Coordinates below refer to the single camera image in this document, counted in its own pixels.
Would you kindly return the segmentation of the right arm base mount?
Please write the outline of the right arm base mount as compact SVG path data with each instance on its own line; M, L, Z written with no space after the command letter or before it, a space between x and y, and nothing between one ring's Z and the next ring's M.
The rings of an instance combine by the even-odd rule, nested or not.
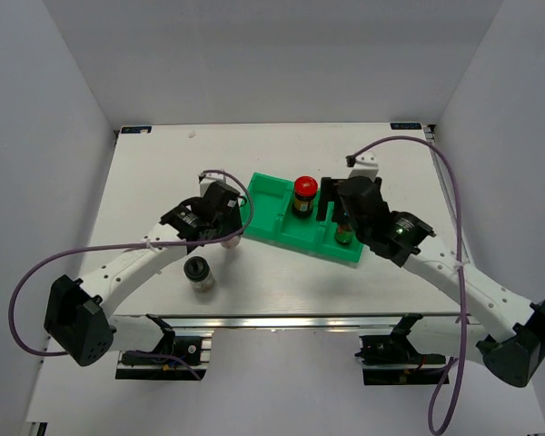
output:
M364 386L435 386L449 383L444 376L446 357L420 353L411 345L409 335L423 316L404 315L385 335L360 337L360 350L354 354L362 366Z

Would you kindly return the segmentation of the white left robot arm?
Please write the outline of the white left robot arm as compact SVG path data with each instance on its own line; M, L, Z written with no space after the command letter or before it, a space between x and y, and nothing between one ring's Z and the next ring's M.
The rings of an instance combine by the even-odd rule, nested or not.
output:
M242 227L240 193L222 181L165 213L139 248L98 269L57 279L50 291L45 329L80 366L107 352L144 352L153 362L173 354L172 328L159 316L117 315L119 305L163 268L196 247L220 243Z

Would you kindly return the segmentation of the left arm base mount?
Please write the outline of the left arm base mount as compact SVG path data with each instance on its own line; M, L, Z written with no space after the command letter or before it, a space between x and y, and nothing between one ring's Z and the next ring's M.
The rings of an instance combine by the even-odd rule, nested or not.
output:
M110 352L118 352L117 380L199 381L210 361L213 332L174 328L158 315L114 315Z

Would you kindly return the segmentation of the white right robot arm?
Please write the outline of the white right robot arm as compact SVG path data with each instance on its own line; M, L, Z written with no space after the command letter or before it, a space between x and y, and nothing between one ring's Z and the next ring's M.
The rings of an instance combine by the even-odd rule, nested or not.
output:
M458 303L475 320L467 326L467 360L510 386L527 386L545 359L545 300L532 302L460 263L426 222L391 210L381 185L381 178L324 177L317 217L333 203L332 220L348 225L358 242Z

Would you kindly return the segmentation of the red-lid sauce jar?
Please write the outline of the red-lid sauce jar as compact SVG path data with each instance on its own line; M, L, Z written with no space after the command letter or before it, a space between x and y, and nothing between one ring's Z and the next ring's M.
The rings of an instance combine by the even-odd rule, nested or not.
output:
M310 216L317 192L318 184L314 178L308 175L298 177L293 183L292 213L299 218Z

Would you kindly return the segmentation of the black-lid pepper jar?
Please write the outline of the black-lid pepper jar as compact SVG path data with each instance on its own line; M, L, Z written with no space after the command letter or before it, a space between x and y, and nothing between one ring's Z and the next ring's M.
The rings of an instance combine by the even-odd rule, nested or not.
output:
M212 270L201 256L187 259L183 265L183 272L195 292L208 292L215 285Z

